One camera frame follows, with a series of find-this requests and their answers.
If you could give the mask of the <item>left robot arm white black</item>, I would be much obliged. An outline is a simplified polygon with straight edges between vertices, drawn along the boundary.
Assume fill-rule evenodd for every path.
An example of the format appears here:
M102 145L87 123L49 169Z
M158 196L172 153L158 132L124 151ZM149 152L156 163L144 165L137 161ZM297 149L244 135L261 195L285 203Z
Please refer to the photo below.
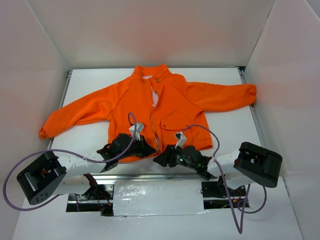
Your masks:
M62 186L66 180L85 174L99 174L109 171L118 162L128 157L144 159L154 154L143 135L139 139L126 133L119 134L111 143L87 157L57 156L53 151L41 154L16 177L30 205L37 205L52 195L66 194Z

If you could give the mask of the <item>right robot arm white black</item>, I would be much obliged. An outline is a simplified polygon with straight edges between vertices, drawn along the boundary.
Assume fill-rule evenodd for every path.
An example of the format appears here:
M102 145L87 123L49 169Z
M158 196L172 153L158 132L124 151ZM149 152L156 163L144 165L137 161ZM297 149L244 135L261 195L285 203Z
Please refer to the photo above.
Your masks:
M206 181L225 178L218 182L217 189L221 195L228 196L235 189L251 183L266 188L277 187L283 157L253 143L243 142L238 150L217 158L203 155L193 145L184 148L168 145L153 161L162 167L186 167Z

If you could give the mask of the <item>orange zip jacket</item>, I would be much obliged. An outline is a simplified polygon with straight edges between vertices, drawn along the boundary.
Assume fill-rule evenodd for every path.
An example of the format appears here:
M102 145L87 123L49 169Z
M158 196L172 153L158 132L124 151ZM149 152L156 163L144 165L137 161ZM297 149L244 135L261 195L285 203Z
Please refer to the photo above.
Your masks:
M162 153L183 131L186 146L213 147L206 112L228 112L256 101L253 84L220 85L188 82L164 64L136 66L132 75L94 91L54 111L39 130L41 139L54 138L71 127L108 121L108 141L129 133L129 113L144 125L146 142Z

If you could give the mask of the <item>aluminium table rail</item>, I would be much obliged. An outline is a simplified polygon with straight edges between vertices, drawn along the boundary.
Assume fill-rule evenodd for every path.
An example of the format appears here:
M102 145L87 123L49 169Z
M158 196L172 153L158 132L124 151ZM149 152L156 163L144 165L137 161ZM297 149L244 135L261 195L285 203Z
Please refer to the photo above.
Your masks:
M45 181L46 177L49 174L38 175L35 177L35 179L38 182ZM98 181L163 181L163 180L201 180L201 181L217 181L218 178L211 178L210 180L204 180L196 173L179 173L179 174L134 174L134 175L116 175L116 174L93 174L91 173L92 177L98 182ZM64 176L62 180L60 181L63 183L64 181L69 182L77 182L77 181L88 181L87 177L85 177L83 174L76 175L72 177Z

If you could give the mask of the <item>white cover board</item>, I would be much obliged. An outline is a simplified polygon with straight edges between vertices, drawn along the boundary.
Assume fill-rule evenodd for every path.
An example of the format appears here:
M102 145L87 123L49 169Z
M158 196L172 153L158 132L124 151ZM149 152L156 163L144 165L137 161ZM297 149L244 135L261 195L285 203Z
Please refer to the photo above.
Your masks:
M113 192L115 216L184 216L203 213L201 181L117 181Z

